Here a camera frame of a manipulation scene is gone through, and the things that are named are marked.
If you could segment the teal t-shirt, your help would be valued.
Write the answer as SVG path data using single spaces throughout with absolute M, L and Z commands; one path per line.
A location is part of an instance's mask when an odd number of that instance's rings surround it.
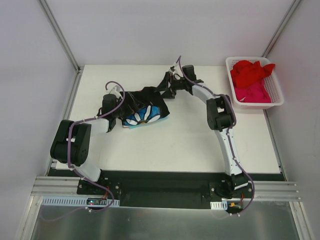
M 130 119 L 129 121 L 125 120 L 122 124 L 122 127 L 125 129 L 134 129 L 134 128 L 138 128 L 138 127 L 142 127 L 144 125 L 146 125 L 148 122 L 144 122 L 144 121 L 133 121 L 132 119 Z

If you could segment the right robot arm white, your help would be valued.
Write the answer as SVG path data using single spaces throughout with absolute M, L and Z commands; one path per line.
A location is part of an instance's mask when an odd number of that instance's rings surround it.
M 169 68 L 156 91 L 164 99 L 174 99 L 177 91 L 185 90 L 206 105 L 207 124 L 217 136 L 225 166 L 225 180 L 215 187 L 215 193 L 229 199 L 237 197 L 249 181 L 236 150 L 233 127 L 237 121 L 230 99 L 225 94 L 214 93 L 197 79 L 193 65 L 181 67 L 181 74 L 178 74 L 177 67 L 175 64 Z

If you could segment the black t-shirt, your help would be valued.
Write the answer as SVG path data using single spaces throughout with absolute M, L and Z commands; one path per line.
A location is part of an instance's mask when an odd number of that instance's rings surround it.
M 124 113 L 119 117 L 124 128 L 150 124 L 166 118 L 170 111 L 156 88 L 144 87 L 139 91 L 127 91 L 124 103 Z

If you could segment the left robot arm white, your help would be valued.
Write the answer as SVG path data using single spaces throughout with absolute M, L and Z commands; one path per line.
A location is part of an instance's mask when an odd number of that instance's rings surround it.
M 50 156 L 66 164 L 80 177 L 90 180 L 88 188 L 94 194 L 102 194 L 106 183 L 100 179 L 101 169 L 88 160 L 91 137 L 110 132 L 116 119 L 129 117 L 151 104 L 151 100 L 139 92 L 104 95 L 96 116 L 79 121 L 60 122 L 50 148 Z

